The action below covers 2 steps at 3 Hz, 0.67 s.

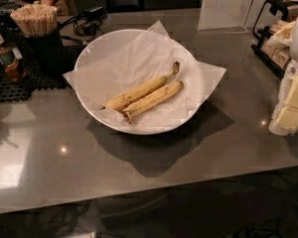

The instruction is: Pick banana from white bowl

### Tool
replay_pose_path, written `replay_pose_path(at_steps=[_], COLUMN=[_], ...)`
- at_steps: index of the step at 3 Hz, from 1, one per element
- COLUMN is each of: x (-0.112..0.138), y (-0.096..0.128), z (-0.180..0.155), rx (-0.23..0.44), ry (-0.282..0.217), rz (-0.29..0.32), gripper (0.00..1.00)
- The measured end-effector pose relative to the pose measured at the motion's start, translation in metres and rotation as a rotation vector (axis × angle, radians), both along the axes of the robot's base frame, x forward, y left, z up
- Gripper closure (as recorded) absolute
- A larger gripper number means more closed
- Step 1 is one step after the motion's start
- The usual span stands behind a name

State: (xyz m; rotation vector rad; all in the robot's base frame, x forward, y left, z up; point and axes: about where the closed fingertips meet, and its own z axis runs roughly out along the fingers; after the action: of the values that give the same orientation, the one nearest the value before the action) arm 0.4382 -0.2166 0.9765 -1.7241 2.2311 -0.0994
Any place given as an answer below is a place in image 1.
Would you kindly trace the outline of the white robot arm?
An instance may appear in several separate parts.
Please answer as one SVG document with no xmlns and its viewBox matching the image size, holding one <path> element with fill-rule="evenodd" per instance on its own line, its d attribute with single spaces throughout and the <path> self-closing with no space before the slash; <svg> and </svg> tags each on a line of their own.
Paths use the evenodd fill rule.
<svg viewBox="0 0 298 238">
<path fill-rule="evenodd" d="M 267 44 L 271 48 L 290 49 L 290 62 L 280 83 L 278 103 L 268 129 L 279 136 L 294 134 L 298 130 L 298 17 L 277 31 Z"/>
</svg>

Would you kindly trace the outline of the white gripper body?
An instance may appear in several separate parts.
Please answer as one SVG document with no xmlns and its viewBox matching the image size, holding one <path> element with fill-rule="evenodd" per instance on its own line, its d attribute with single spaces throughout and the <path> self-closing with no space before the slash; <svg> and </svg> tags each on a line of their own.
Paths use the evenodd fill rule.
<svg viewBox="0 0 298 238">
<path fill-rule="evenodd" d="M 292 60 L 282 78 L 278 103 L 271 116 L 269 131 L 286 136 L 298 130 L 298 62 Z"/>
</svg>

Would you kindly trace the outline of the person's hand in background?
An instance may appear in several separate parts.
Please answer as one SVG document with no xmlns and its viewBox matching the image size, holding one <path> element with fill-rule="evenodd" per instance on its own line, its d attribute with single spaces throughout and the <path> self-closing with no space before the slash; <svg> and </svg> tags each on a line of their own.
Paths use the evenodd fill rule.
<svg viewBox="0 0 298 238">
<path fill-rule="evenodd" d="M 48 5 L 48 6 L 54 6 L 55 4 L 54 0 L 41 0 L 40 2 L 41 4 Z"/>
</svg>

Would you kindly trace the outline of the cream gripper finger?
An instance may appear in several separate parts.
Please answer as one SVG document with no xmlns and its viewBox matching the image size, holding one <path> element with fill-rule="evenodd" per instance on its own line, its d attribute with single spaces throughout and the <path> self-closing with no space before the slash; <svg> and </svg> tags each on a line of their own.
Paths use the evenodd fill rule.
<svg viewBox="0 0 298 238">
<path fill-rule="evenodd" d="M 276 118 L 276 123 L 290 131 L 298 129 L 298 73 L 294 76 L 290 91 Z"/>
</svg>

